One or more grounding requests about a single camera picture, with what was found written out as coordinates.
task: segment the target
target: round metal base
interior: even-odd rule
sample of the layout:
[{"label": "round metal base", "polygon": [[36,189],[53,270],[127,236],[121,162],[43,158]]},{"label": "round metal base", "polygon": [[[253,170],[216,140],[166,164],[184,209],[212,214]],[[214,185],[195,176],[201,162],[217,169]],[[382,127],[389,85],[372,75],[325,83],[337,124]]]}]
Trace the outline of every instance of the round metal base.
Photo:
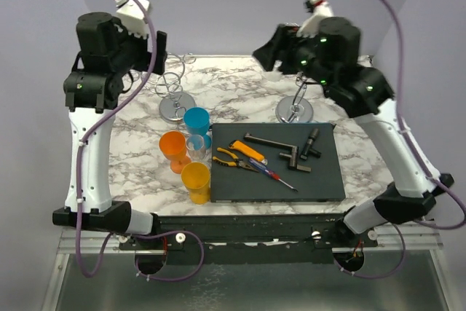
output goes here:
[{"label": "round metal base", "polygon": [[299,104],[292,105],[294,96],[280,100],[275,109],[275,116],[282,123],[309,123],[314,116],[311,103],[302,98]]},{"label": "round metal base", "polygon": [[186,111],[193,107],[196,107],[196,102],[190,94],[175,92],[171,99],[163,98],[160,101],[159,113],[168,124],[180,124]]}]

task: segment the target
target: cup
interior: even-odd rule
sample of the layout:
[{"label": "cup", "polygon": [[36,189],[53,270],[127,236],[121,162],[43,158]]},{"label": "cup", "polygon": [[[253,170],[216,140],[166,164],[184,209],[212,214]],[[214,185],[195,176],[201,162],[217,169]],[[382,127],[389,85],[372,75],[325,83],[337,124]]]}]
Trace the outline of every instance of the cup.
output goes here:
[{"label": "cup", "polygon": [[204,138],[201,135],[191,135],[186,140],[186,148],[189,156],[195,162],[204,160],[207,150],[205,149]]},{"label": "cup", "polygon": [[186,139],[179,131],[169,131],[159,140],[159,148],[165,158],[171,161],[170,168],[176,174],[181,174],[184,167],[191,162],[186,156]]},{"label": "cup", "polygon": [[181,172],[181,180],[193,203],[205,204],[210,200],[210,171],[207,166],[198,162],[188,164]]},{"label": "cup", "polygon": [[212,139],[207,135],[210,127],[209,112],[201,107],[193,107],[186,111],[183,117],[186,129],[191,135],[201,135],[204,138],[205,148],[209,149]]}]

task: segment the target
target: yellow cup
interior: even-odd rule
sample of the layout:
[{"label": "yellow cup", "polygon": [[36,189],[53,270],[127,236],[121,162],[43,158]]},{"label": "yellow cup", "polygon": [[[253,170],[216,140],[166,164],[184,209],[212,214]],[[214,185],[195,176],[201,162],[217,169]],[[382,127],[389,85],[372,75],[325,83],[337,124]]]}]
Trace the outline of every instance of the yellow cup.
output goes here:
[{"label": "yellow cup", "polygon": [[205,204],[210,200],[210,171],[205,165],[189,163],[181,172],[181,180],[193,203]]}]

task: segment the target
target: orange utility knife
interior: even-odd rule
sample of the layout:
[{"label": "orange utility knife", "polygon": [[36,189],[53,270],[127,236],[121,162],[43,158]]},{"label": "orange utility knife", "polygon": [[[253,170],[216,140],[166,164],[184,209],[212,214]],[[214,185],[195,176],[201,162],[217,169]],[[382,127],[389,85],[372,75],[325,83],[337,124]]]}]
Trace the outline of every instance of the orange utility knife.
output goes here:
[{"label": "orange utility knife", "polygon": [[248,156],[252,158],[253,160],[257,160],[258,162],[261,162],[262,164],[267,164],[267,160],[265,157],[257,152],[256,150],[250,148],[248,145],[245,143],[239,141],[239,140],[234,140],[232,141],[229,146],[230,149],[234,149],[236,151],[240,151],[243,153],[245,156]]}]

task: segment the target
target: blue cup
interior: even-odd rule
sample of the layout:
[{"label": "blue cup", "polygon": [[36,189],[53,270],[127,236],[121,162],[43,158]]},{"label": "blue cup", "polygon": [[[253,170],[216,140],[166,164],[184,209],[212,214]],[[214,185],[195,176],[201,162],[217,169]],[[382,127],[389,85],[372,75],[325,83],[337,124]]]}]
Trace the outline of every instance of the blue cup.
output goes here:
[{"label": "blue cup", "polygon": [[186,111],[183,120],[188,133],[191,135],[201,135],[204,138],[205,148],[209,149],[212,145],[212,139],[207,135],[210,127],[209,112],[201,107],[193,107]]}]

